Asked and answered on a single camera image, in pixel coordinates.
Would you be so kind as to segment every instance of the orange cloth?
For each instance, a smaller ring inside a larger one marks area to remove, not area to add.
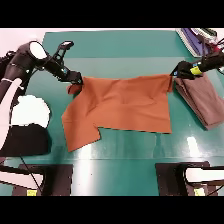
[[[81,93],[62,115],[68,151],[100,139],[98,127],[171,133],[169,74],[130,79],[83,77]],[[69,94],[79,86],[71,85]]]

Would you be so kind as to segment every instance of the white floor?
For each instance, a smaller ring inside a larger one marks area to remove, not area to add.
[[[213,28],[218,32],[219,39],[224,37],[224,28]],[[7,51],[17,48],[30,40],[43,41],[46,32],[60,31],[99,31],[99,30],[169,30],[175,28],[0,28],[0,57]]]

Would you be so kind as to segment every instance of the folded brown cloth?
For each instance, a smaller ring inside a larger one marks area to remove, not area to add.
[[[217,94],[206,74],[195,80],[174,80],[177,91],[207,130],[224,122],[224,100]]]
[[[131,79],[83,77],[81,93],[62,115],[68,151],[100,139],[98,127],[171,133],[169,74]],[[69,94],[80,86],[71,85]]]

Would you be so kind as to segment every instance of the teal tabletop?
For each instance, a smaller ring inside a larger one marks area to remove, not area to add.
[[[43,46],[52,55],[66,40],[74,46],[65,55],[65,65],[83,76],[169,74],[181,60],[194,60],[174,31],[47,33]],[[215,70],[207,74],[224,97],[224,77]],[[68,83],[45,71],[31,78],[26,94],[43,98],[51,110],[48,131],[52,146],[47,155],[24,159],[28,164],[73,164],[71,195],[159,195],[155,163],[209,161],[212,166],[224,165],[224,125],[206,131],[175,89],[168,94],[172,134],[100,128],[101,140],[68,152],[61,116],[73,96],[66,93],[66,86]],[[19,158],[5,162],[13,167],[19,164]],[[12,186],[0,185],[0,195],[11,194]]]

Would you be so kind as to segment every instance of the yellow sticker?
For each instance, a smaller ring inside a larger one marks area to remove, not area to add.
[[[205,196],[204,188],[194,189],[195,196]]]
[[[194,68],[191,68],[191,73],[193,75],[200,75],[202,72],[200,71],[200,69],[198,68],[198,66],[194,67]]]
[[[27,196],[37,196],[37,190],[27,190]]]

